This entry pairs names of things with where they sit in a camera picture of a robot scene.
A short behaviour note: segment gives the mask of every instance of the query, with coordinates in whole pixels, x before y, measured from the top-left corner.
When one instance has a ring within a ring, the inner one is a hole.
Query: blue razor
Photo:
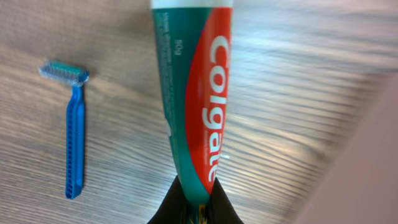
[[[72,97],[67,107],[67,183],[65,196],[74,199],[83,188],[85,164],[85,114],[83,84],[89,71],[62,62],[49,61],[39,68],[40,74],[48,79],[68,83]]]

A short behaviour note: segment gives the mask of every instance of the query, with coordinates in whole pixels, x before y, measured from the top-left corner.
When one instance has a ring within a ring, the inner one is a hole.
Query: blue handle
[[[83,188],[85,163],[85,114],[83,86],[72,87],[67,108],[67,183],[65,196],[74,199]]]

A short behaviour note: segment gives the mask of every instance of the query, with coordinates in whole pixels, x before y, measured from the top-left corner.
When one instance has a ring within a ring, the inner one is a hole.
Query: red label
[[[231,8],[214,8],[195,51],[185,97],[187,141],[196,172],[213,189],[224,135]]]

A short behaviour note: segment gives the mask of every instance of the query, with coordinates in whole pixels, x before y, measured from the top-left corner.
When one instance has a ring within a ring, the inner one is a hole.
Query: wooden table
[[[176,172],[145,0],[0,2],[0,223],[146,223]],[[395,0],[237,0],[218,177],[246,224],[283,223],[373,89],[398,70]],[[86,182],[64,197],[70,89],[86,65]]]

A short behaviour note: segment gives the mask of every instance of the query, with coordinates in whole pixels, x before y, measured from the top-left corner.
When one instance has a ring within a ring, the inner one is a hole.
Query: toothpaste tube
[[[199,212],[209,201],[223,141],[232,3],[152,0],[170,145],[185,197]]]

